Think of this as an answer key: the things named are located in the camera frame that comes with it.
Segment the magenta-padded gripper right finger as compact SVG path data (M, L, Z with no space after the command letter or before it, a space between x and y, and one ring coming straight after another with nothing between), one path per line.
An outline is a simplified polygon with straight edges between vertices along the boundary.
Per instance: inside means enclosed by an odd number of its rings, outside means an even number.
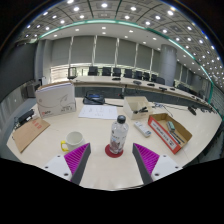
M133 144L132 153L137 162L144 185L150 184L182 169L182 167L168 155L158 155L137 143Z

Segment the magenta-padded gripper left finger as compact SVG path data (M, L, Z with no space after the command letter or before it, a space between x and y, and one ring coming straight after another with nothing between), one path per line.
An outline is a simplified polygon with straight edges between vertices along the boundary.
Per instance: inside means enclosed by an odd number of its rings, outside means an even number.
M91 154L91 145L84 144L66 155L56 155L43 170L79 185Z

